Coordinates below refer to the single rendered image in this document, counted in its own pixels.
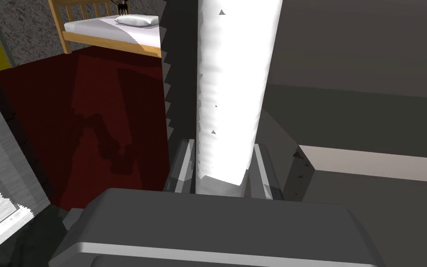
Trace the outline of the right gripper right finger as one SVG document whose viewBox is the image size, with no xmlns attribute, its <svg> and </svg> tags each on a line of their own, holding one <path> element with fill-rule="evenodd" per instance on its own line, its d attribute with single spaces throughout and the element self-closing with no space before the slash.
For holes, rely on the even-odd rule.
<svg viewBox="0 0 427 267">
<path fill-rule="evenodd" d="M 245 197 L 283 201 L 268 149 L 264 144 L 255 144 L 247 174 Z"/>
</svg>

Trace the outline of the white bar handle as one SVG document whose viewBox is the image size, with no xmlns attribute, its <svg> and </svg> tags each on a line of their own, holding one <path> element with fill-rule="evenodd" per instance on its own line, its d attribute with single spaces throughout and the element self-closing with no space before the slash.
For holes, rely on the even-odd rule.
<svg viewBox="0 0 427 267">
<path fill-rule="evenodd" d="M 196 194 L 242 197 L 283 0 L 198 0 Z"/>
</svg>

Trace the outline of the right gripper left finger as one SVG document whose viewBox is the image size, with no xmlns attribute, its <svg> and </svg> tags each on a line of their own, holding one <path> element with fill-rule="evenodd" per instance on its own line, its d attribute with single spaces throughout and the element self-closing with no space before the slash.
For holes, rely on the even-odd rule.
<svg viewBox="0 0 427 267">
<path fill-rule="evenodd" d="M 182 139 L 178 146 L 163 191 L 195 192 L 195 140 Z"/>
</svg>

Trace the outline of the wooden bed with white bedding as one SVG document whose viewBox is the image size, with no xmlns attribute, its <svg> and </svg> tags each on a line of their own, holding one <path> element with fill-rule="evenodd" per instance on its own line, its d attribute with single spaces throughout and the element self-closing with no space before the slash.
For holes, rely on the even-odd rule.
<svg viewBox="0 0 427 267">
<path fill-rule="evenodd" d="M 152 15 L 113 15 L 105 2 L 107 16 L 99 4 L 104 0 L 48 0 L 63 52 L 71 53 L 69 43 L 80 43 L 161 57 L 159 18 Z"/>
</svg>

